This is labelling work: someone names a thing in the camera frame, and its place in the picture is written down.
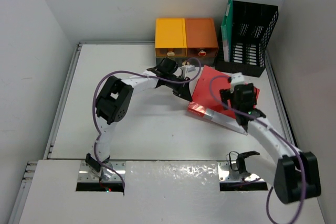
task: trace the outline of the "silver strip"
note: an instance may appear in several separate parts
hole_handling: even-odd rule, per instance
[[[32,182],[22,182],[20,192],[10,215],[9,224],[19,224]]]
[[[81,44],[89,45],[151,45],[154,44],[154,40],[144,40],[144,41],[81,41]]]
[[[29,189],[32,184],[32,179],[37,167],[37,162],[28,162],[20,190],[17,194],[14,207],[12,209],[11,217],[9,218],[9,224],[19,224],[25,203],[28,197]]]
[[[71,63],[70,63],[70,67],[69,67],[69,71],[66,77],[66,81],[62,90],[62,95],[61,98],[59,100],[58,103],[58,107],[57,107],[57,111],[56,111],[56,115],[54,118],[54,122],[50,131],[50,135],[49,135],[49,139],[48,139],[48,143],[47,143],[47,147],[43,156],[43,159],[49,159],[49,152],[50,152],[50,148],[54,145],[55,143],[55,139],[57,136],[57,132],[58,132],[58,128],[59,128],[59,124],[63,115],[63,111],[64,111],[64,107],[68,98],[68,94],[69,94],[69,90],[70,90],[70,86],[72,83],[72,79],[73,76],[75,74],[75,69],[76,69],[76,65],[78,62],[78,58],[79,58],[79,54],[80,54],[80,50],[81,50],[81,44],[79,44],[73,55],[72,55],[72,59],[71,59]]]
[[[290,127],[289,127],[289,122],[288,122],[288,119],[287,119],[287,116],[286,116],[284,104],[282,103],[282,99],[281,99],[281,96],[280,96],[277,81],[275,79],[275,76],[274,76],[274,73],[273,73],[273,69],[272,69],[271,62],[270,62],[269,55],[268,55],[267,51],[265,53],[265,63],[266,63],[266,71],[267,71],[267,75],[268,75],[268,79],[269,79],[269,84],[271,86],[274,101],[275,101],[275,104],[276,104],[276,107],[277,107],[282,131],[284,132],[287,141],[290,142],[292,145],[295,145],[295,142],[294,142],[294,139],[293,139]]]
[[[211,121],[212,118],[214,117],[214,113],[215,113],[214,110],[206,109],[203,118]]]

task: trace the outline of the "black plastic bracket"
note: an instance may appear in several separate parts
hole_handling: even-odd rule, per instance
[[[260,153],[256,151],[251,151],[251,152],[243,152],[243,153],[238,154],[236,165],[237,165],[238,172],[240,174],[248,172],[246,171],[245,159],[253,155],[260,155]]]
[[[124,118],[132,98],[133,87],[111,76],[107,79],[96,99],[97,117],[103,117],[107,124]],[[111,94],[118,94],[115,99]]]
[[[86,154],[85,163],[88,164],[95,172],[100,172],[101,165],[97,162],[97,160],[91,157],[90,153]]]
[[[158,77],[162,77],[167,80],[181,82],[190,80],[190,78],[186,77],[185,79],[182,77],[178,77],[174,75],[174,72],[178,68],[178,64],[176,61],[164,58],[156,67],[147,69],[148,71],[153,72]],[[179,84],[179,83],[171,83],[163,80],[159,80],[156,88],[165,85],[173,90],[173,94],[177,97],[180,97],[184,100],[193,101],[193,98],[190,93],[189,83]]]
[[[317,158],[311,152],[300,153],[306,174],[306,199],[321,195]],[[299,201],[301,197],[301,171],[296,156],[279,159],[274,179],[274,190],[282,203]]]
[[[249,113],[257,118],[266,117],[264,113],[254,108],[257,104],[257,94],[253,83],[236,85],[233,93],[231,93],[230,89],[221,89],[219,93],[222,102],[227,106],[228,101],[230,101],[231,108]],[[251,119],[236,113],[236,120],[237,123],[247,131],[247,123]]]

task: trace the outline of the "yellow drawer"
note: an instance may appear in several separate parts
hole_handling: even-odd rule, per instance
[[[157,57],[185,57],[187,49],[185,19],[158,18],[155,29]]]

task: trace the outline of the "metal bracket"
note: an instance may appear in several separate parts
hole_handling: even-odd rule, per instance
[[[123,179],[125,179],[126,173],[126,161],[112,161],[110,160],[107,163],[107,166],[113,167],[113,169],[121,175]],[[106,169],[105,174],[102,175],[102,182],[108,183],[120,183],[121,179],[118,175],[113,173],[111,170]],[[77,183],[98,183],[99,175],[94,172],[85,161],[80,162],[80,168],[77,178]]]
[[[232,161],[231,164],[233,166],[236,165],[236,161]],[[257,178],[259,178],[256,174],[239,174],[239,172],[235,172],[230,170],[229,161],[220,161],[218,162],[218,176],[220,183],[242,183],[242,182],[250,182]],[[256,181],[255,183],[265,183],[263,179]]]
[[[37,167],[37,161],[28,162],[22,181],[33,180],[36,167]]]

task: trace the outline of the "white table surface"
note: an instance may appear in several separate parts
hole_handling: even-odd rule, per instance
[[[85,158],[97,136],[93,92],[104,75],[115,70],[142,72],[155,65],[153,44],[83,45],[50,157]],[[260,89],[258,108],[282,132],[267,72],[246,79]],[[196,81],[190,85],[193,91]],[[187,112],[187,106],[167,87],[133,96],[113,136],[111,159],[224,160],[229,151],[259,151],[270,158],[253,137],[204,121]]]
[[[220,192],[214,161],[126,162],[122,193],[75,191],[80,161],[39,161],[20,224],[261,224],[267,191]],[[322,224],[316,198],[304,202],[296,224]],[[288,223],[297,203],[275,194],[270,212]]]

